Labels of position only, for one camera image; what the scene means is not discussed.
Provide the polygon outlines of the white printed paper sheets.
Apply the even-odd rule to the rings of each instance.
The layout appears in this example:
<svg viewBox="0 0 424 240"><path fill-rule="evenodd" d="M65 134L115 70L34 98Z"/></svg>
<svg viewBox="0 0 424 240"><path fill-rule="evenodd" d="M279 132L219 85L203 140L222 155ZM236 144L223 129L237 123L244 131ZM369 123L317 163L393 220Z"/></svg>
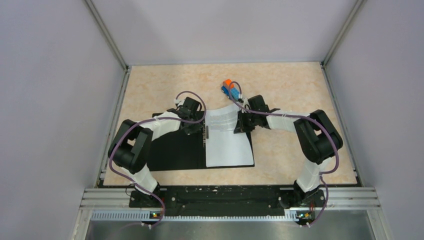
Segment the white printed paper sheets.
<svg viewBox="0 0 424 240"><path fill-rule="evenodd" d="M239 108L235 104L208 110L205 116L205 165L207 168L252 167L251 142L246 133L234 133Z"/></svg>

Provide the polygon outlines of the teal and black folder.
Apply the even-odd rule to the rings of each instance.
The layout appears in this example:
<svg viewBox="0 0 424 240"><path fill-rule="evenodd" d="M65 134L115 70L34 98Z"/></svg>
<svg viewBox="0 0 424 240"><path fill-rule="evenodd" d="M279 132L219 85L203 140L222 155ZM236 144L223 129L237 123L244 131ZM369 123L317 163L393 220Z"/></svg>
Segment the teal and black folder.
<svg viewBox="0 0 424 240"><path fill-rule="evenodd" d="M151 171L203 170L232 167L206 167L207 127L200 132L186 135L183 130L168 133L151 144L148 167Z"/></svg>

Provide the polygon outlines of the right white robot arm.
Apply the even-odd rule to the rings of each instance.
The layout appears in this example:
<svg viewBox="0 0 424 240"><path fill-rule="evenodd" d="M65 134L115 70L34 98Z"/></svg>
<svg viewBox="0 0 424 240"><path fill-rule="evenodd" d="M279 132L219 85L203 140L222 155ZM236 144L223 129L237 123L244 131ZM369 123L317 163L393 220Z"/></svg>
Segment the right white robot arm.
<svg viewBox="0 0 424 240"><path fill-rule="evenodd" d="M340 165L339 149L343 147L343 139L327 114L321 109L309 114L270 109L262 95L233 103L240 108L235 133L262 127L296 134L306 160L293 184L293 200L299 206L307 206L322 176L334 173Z"/></svg>

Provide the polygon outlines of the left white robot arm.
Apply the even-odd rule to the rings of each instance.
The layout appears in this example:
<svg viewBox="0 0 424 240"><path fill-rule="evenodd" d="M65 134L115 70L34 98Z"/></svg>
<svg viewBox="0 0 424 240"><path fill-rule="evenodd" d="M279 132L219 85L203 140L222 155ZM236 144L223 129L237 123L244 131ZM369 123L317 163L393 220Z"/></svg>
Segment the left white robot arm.
<svg viewBox="0 0 424 240"><path fill-rule="evenodd" d="M153 177L148 158L153 141L160 137L183 130L187 135L198 132L206 114L198 115L203 101L190 97L175 101L175 108L168 109L152 118L135 122L124 120L112 140L107 156L110 163L120 167L125 178L141 192L141 200L149 207L160 202L158 181Z"/></svg>

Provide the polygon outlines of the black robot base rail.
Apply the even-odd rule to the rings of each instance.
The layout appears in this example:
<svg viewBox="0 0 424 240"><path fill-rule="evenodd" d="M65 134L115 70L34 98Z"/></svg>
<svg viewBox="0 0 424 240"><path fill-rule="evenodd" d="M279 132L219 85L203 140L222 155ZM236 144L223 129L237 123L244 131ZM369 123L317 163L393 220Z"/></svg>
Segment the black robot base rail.
<svg viewBox="0 0 424 240"><path fill-rule="evenodd" d="M134 190L129 207L164 206L166 217L271 217L295 208L318 210L325 203L319 188L302 193L292 185L175 185L160 187L156 195Z"/></svg>

